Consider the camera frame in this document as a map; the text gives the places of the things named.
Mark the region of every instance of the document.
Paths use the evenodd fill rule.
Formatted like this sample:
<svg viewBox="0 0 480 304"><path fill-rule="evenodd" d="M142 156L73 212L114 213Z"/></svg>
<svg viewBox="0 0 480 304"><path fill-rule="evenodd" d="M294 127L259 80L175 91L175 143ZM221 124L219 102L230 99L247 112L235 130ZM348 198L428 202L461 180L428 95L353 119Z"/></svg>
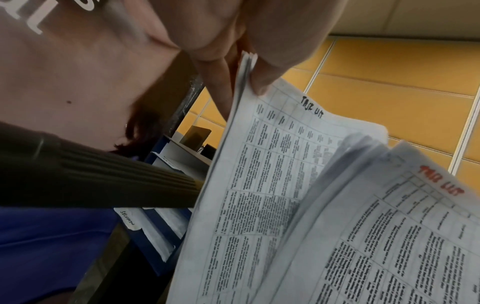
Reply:
<svg viewBox="0 0 480 304"><path fill-rule="evenodd" d="M383 126L333 115L284 80L256 96L246 60L238 106L196 203L168 303L249 303L301 199L342 140L362 132L387 142Z"/></svg>
<svg viewBox="0 0 480 304"><path fill-rule="evenodd" d="M325 207L279 281L253 303L479 303L479 200L403 142Z"/></svg>

